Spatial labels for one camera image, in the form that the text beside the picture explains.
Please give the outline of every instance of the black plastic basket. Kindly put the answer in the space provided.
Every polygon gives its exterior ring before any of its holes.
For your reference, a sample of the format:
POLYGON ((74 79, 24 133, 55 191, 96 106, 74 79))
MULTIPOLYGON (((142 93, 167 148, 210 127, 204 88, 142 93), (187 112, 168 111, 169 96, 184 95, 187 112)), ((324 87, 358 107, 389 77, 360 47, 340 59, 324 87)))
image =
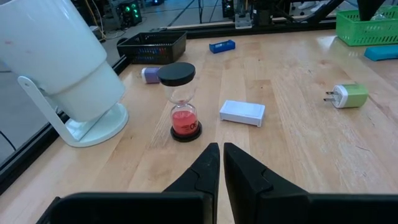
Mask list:
POLYGON ((118 44, 118 52, 131 63, 165 65, 181 57, 186 42, 186 32, 145 32, 118 44))

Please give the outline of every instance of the wooden tabletop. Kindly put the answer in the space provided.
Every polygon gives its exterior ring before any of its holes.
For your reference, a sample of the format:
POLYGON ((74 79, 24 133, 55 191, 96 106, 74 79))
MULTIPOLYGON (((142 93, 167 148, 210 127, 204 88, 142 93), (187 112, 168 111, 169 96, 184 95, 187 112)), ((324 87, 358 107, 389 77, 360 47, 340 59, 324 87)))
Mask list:
MULTIPOLYGON (((226 39, 188 40, 180 58, 197 70, 197 140, 171 138, 173 105, 162 86, 143 84, 144 65, 130 65, 120 76, 127 126, 88 148, 58 138, 0 196, 0 223, 34 223, 54 197, 75 192, 160 192, 210 142, 221 155, 233 142, 309 192, 398 193, 396 61, 371 62, 333 30, 231 37, 235 50, 208 50, 226 39), (369 90, 363 107, 338 110, 322 100, 334 85, 354 82, 369 90), (225 100, 266 105, 263 126, 220 121, 225 100)), ((218 221, 233 223, 222 166, 218 221)))

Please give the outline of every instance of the blue eraser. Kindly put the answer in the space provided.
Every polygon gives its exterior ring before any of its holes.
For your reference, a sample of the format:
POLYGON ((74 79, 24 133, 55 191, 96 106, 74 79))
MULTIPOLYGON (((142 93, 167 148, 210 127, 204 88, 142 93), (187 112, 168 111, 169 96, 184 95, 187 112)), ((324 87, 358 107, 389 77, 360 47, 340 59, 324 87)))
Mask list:
POLYGON ((232 40, 228 40, 217 44, 209 44, 209 49, 214 54, 224 52, 227 50, 233 50, 235 49, 235 42, 233 42, 232 40))
POLYGON ((372 61, 397 59, 398 45, 382 46, 382 47, 368 47, 365 50, 365 57, 372 61))

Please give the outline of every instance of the lamp base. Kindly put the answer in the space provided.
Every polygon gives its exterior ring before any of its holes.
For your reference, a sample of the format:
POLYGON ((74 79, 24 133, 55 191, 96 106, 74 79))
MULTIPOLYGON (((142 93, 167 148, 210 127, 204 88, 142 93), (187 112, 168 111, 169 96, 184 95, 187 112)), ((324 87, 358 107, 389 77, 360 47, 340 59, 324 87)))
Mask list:
MULTIPOLYGON (((110 110, 105 112, 97 122, 95 122, 90 130, 88 130, 79 141, 64 140, 68 145, 73 147, 93 146, 115 136, 125 127, 128 119, 129 114, 127 109, 122 104, 116 103, 110 110)), ((73 135, 76 133, 84 133, 84 127, 79 125, 77 126, 76 124, 77 122, 72 119, 69 119, 65 123, 69 131, 74 131, 73 135)))
POLYGON ((122 104, 116 103, 107 112, 95 119, 87 122, 69 119, 64 124, 32 80, 20 76, 18 83, 59 133, 60 137, 73 147, 93 146, 108 140, 120 132, 129 119, 126 108, 122 104))

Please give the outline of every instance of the white lamp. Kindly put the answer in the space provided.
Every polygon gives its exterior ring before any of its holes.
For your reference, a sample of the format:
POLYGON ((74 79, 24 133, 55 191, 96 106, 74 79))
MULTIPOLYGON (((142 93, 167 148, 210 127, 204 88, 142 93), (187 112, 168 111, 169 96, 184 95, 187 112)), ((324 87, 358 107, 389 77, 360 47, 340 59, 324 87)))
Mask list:
POLYGON ((0 1, 0 60, 65 142, 92 146, 117 134, 128 113, 106 52, 70 0, 0 1), (50 98, 70 119, 63 124, 50 98))

